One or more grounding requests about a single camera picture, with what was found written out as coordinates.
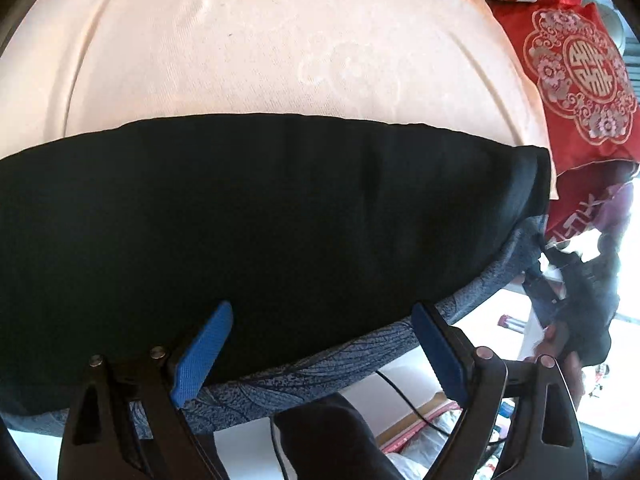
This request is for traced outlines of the right hand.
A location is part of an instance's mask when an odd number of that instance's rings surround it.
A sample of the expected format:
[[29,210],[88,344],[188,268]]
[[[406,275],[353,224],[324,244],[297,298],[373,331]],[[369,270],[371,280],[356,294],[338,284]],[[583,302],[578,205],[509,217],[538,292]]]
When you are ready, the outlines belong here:
[[584,378],[582,377],[582,361],[576,352],[570,352],[565,358],[560,359],[562,348],[560,336],[555,324],[550,324],[544,329],[544,336],[536,344],[533,353],[525,359],[525,362],[535,362],[541,356],[552,356],[561,365],[568,392],[572,397],[575,410],[578,410],[580,401],[585,394]]

